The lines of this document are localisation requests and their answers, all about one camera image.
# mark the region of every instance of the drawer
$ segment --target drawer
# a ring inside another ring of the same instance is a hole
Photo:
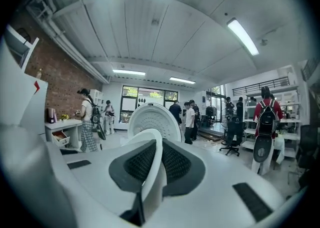
[[[66,136],[62,131],[57,131],[57,132],[53,132],[51,134],[51,137],[52,137],[52,142],[54,144],[56,144],[56,146],[58,147],[63,147],[65,146],[66,144],[69,143],[70,141],[70,137],[69,136]]]

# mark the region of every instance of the fluorescent light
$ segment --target fluorescent light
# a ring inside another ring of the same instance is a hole
[[[229,21],[227,23],[227,26],[236,34],[237,37],[239,37],[244,46],[253,56],[259,54],[258,49],[251,40],[250,36],[236,19],[232,19],[231,21]]]
[[[122,74],[141,75],[141,76],[144,76],[146,74],[145,72],[132,71],[132,70],[113,70],[113,72],[122,73]]]
[[[194,81],[189,81],[189,80],[184,80],[184,79],[174,78],[174,77],[171,77],[170,80],[175,80],[175,81],[184,82],[184,83],[188,83],[188,84],[195,84]]]

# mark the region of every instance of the counter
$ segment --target counter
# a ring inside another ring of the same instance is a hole
[[[45,137],[48,142],[54,142],[52,133],[62,131],[66,136],[70,137],[69,143],[72,148],[80,149],[82,122],[77,119],[67,119],[50,124],[45,123]]]

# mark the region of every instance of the red brick wall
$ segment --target red brick wall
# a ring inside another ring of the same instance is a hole
[[[25,73],[35,77],[42,69],[41,80],[48,82],[45,106],[56,109],[57,118],[62,114],[72,117],[81,108],[81,98],[77,90],[81,88],[102,91],[102,83],[95,80],[73,59],[57,46],[27,11],[15,15],[10,22],[15,29],[24,28],[31,37],[31,43],[39,38]]]

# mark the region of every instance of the white ceiling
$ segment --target white ceiling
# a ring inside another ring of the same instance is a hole
[[[310,58],[298,0],[54,0],[53,21],[112,81],[193,80],[195,90]],[[260,54],[251,56],[227,28],[242,24]],[[261,39],[268,45],[261,46]],[[112,69],[145,71],[145,77]]]

